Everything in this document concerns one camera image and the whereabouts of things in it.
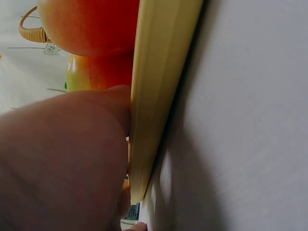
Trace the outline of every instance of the white fabric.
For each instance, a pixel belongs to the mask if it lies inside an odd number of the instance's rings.
[[[18,32],[21,16],[35,5],[36,0],[0,1],[0,113],[61,94],[48,88],[64,90],[69,54],[46,55],[43,49],[34,49],[45,44],[27,41]],[[38,18],[25,21],[25,27],[40,26]]]

